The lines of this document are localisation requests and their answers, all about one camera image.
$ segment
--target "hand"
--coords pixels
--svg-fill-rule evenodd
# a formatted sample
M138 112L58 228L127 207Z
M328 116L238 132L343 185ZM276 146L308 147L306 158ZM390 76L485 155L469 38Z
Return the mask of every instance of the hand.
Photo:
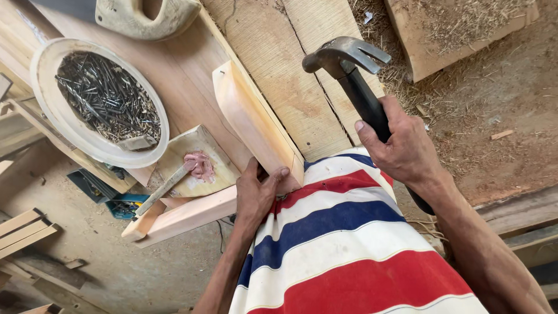
M269 212L276 196L279 182L290 170L282 167L275 170L269 178L260 183L258 160L252 157L246 170L237 179L237 219L235 225L255 227L256 231L265 215Z
M415 191L445 177L445 170L438 161L422 119L408 116L395 96L378 100L386 112L392 134L388 141L382 143L374 129L362 120L354 125L360 141L378 168Z

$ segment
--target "black rubber grip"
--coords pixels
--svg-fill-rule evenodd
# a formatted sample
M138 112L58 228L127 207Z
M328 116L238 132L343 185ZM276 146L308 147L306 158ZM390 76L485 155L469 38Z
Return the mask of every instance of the black rubber grip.
M386 113L383 110L382 104L378 101L378 98L376 98L376 95L374 95L370 86L368 86L358 71L358 68L355 68L346 77L338 79L337 82L343 87L343 90L349 97L351 103L353 103L354 108L357 110L362 120L372 126L378 138L383 143L387 142L391 136L391 132L389 131ZM423 212L434 215L432 207L428 205L422 197L409 187L407 187L407 190Z

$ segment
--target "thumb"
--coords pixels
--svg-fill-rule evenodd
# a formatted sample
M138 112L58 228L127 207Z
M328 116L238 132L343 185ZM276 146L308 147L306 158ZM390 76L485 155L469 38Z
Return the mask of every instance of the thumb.
M275 170L272 174L270 174L270 177L267 178L262 187L268 188L271 191L275 192L281 180L288 176L290 172L291 170L287 167L281 167Z
M380 141L376 131L366 122L358 120L354 124L354 128L357 131L358 138L369 153L380 152L386 148L386 145Z

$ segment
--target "round container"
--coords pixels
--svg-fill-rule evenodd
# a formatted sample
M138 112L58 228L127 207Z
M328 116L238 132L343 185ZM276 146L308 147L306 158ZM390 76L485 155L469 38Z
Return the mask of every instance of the round container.
M63 58L75 51L90 51L99 54L128 71L145 89L161 122L161 139L154 149L147 151L124 151L96 131L92 131L79 119L58 88L54 76ZM31 84L41 109L58 132L72 144L94 159L122 168L143 168L156 162L169 144L169 121L163 104L153 86L131 64L112 51L92 42L72 38L48 41L35 52L31 60Z

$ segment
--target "bowl of nails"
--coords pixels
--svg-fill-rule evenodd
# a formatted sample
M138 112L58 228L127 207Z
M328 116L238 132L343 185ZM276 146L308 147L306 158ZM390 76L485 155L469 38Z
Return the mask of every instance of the bowl of nails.
M48 120L77 148L104 163L143 168L169 143L169 122L147 79L95 43L60 38L31 61L33 92Z

